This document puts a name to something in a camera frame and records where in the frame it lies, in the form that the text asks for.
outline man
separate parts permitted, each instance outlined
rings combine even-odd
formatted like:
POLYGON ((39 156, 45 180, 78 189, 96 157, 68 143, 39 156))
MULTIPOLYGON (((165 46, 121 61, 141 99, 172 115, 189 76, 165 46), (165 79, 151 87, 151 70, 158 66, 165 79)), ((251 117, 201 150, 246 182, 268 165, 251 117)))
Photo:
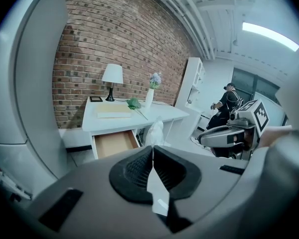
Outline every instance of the man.
MULTIPOLYGON (((210 108, 212 110, 218 109, 218 113, 214 115, 206 129, 211 129, 217 126, 226 125, 227 120, 229 120, 229 114, 233 108, 237 106, 237 102, 239 100, 239 96, 236 93, 235 84, 228 83, 226 87, 224 87, 226 92, 224 93, 223 97, 219 100, 218 103, 213 104, 210 108)), ((191 141, 200 145, 198 138, 191 138, 191 141)))

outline open drawer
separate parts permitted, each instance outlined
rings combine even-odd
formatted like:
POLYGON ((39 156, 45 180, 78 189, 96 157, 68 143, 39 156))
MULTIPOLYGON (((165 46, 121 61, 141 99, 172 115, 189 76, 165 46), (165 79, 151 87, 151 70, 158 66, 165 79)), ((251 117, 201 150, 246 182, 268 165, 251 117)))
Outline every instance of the open drawer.
POLYGON ((95 158, 108 157, 139 146, 132 130, 92 136, 92 149, 95 158))

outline table lamp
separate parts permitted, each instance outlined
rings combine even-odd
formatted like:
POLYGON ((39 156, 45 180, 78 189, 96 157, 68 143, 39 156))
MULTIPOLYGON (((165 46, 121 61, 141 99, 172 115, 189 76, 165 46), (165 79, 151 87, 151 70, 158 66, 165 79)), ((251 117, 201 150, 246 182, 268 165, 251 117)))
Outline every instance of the table lamp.
POLYGON ((106 98, 106 101, 113 102, 113 85, 114 83, 123 83, 123 71, 122 67, 115 64, 108 64, 106 66, 105 72, 102 77, 102 81, 111 82, 111 88, 109 96, 106 98))

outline white vase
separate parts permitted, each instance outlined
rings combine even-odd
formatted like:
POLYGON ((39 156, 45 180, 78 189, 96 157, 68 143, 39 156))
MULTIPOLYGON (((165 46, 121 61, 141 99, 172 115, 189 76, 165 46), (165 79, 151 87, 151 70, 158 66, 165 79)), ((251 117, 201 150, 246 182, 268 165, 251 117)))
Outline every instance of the white vase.
POLYGON ((151 103, 153 102, 154 97, 154 89, 149 89, 148 94, 145 98, 145 109, 148 110, 150 108, 151 103))

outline fluorescent light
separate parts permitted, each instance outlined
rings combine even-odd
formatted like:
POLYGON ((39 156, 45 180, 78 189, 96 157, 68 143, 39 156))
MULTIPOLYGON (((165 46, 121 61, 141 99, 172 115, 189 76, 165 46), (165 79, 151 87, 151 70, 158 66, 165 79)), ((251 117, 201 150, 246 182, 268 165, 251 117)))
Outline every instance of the fluorescent light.
POLYGON ((265 37, 268 37, 287 46, 289 49, 293 51, 297 51, 299 49, 299 45, 296 44, 294 41, 291 41, 289 38, 283 36, 282 34, 274 32, 268 28, 243 22, 243 30, 253 32, 256 34, 261 34, 265 37))

